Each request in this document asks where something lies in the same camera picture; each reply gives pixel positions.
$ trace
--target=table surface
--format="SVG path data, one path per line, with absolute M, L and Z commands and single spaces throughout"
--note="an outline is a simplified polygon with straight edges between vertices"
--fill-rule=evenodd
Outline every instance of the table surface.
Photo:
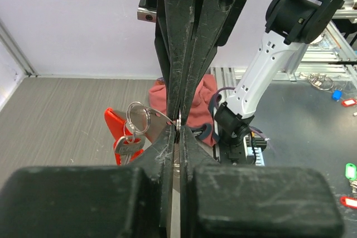
M 274 81 L 264 93 L 252 125 L 271 138 L 275 152 L 266 150 L 267 166 L 298 166 L 320 171 L 344 217 L 344 238 L 357 237 L 357 210 L 340 204 L 351 196 L 345 165 L 357 164 L 357 107 L 345 108 L 331 93 L 309 83 Z

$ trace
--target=robotic arm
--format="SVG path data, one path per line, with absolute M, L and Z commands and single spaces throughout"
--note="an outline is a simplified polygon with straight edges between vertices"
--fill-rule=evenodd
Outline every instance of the robotic arm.
M 240 140 L 249 133 L 257 105 L 289 58 L 325 29 L 343 0 L 273 0 L 257 54 L 234 93 L 220 105 L 215 120 Z

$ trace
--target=screw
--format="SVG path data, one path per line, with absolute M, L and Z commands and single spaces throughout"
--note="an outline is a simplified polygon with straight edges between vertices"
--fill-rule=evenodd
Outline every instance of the screw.
M 153 17 L 152 17 L 151 15 L 146 15 L 146 16 L 145 16 L 145 19 L 146 19 L 147 21 L 152 21 Z

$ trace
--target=red key tag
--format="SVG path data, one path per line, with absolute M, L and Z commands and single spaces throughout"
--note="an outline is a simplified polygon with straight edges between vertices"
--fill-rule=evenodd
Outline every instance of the red key tag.
M 340 201 L 346 207 L 357 209 L 357 199 L 355 198 L 342 196 Z
M 344 101 L 342 102 L 342 105 L 343 105 L 344 107 L 350 107 L 350 106 L 353 106 L 353 105 L 355 105 L 355 104 L 357 104 L 357 101 L 356 101 L 355 99 L 348 99 L 348 100 L 344 100 Z

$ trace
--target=red fabric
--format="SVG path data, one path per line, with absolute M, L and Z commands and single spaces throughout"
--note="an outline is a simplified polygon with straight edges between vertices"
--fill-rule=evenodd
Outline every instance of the red fabric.
M 187 119 L 189 127 L 197 128 L 206 123 L 213 126 L 214 122 L 208 110 L 208 105 L 216 92 L 217 83 L 214 76 L 204 75 L 196 89 L 189 118 Z M 149 90 L 149 102 L 151 107 L 166 114 L 166 87 L 160 81 L 156 81 Z M 211 134 L 203 142 L 209 146 L 213 146 L 216 143 Z

